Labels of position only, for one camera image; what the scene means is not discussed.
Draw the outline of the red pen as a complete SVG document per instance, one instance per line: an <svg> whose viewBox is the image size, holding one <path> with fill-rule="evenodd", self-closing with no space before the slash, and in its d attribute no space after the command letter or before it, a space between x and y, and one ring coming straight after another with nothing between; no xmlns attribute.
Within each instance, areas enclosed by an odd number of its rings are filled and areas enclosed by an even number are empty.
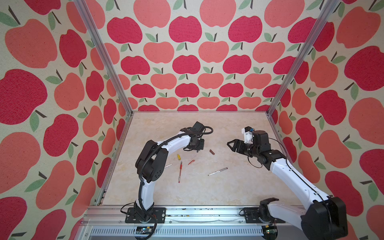
<svg viewBox="0 0 384 240"><path fill-rule="evenodd" d="M178 183L181 183L182 169L183 169L183 161L180 162L180 169L179 169Z"/></svg>

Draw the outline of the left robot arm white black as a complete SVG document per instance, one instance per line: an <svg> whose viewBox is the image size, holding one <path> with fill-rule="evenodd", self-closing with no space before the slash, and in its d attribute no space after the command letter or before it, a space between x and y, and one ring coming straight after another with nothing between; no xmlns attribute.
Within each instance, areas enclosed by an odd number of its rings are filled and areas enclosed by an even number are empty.
<svg viewBox="0 0 384 240"><path fill-rule="evenodd" d="M164 173L168 156L179 149L187 152L203 150L205 143L203 136L213 132L213 128L196 122L192 127L181 129L175 136L167 140L146 142L135 163L140 186L134 210L142 222L155 218L153 214L155 185Z"/></svg>

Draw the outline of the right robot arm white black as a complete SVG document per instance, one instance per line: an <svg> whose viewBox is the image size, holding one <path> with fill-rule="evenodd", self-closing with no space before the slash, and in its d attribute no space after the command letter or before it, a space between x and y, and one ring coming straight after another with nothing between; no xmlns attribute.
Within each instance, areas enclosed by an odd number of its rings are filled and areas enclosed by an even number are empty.
<svg viewBox="0 0 384 240"><path fill-rule="evenodd" d="M227 143L235 153L257 158L297 196L303 209L290 207L277 198L260 202L258 215L263 223L280 219L302 230L309 240L337 240L348 235L346 204L339 197L330 197L299 173L287 157L273 150L265 131L251 127L242 129L243 140Z"/></svg>

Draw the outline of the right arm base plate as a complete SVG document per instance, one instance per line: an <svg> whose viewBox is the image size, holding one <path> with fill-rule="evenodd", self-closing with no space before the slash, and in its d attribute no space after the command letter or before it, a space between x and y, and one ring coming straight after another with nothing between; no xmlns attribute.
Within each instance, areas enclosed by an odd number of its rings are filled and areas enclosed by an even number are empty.
<svg viewBox="0 0 384 240"><path fill-rule="evenodd" d="M240 210L239 215L245 218L247 224L284 224L286 223L283 220L268 218L263 220L259 213L259 208L243 208Z"/></svg>

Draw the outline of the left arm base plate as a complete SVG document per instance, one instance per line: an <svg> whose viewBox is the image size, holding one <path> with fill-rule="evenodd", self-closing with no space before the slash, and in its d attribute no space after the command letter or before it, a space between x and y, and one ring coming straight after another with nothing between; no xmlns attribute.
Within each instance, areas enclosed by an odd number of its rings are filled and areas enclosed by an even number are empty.
<svg viewBox="0 0 384 240"><path fill-rule="evenodd" d="M156 217L158 223L164 224L166 210L166 208L152 208L148 212L151 212ZM140 208L129 208L125 218L125 223L127 224L154 224L155 222L155 219L145 215Z"/></svg>

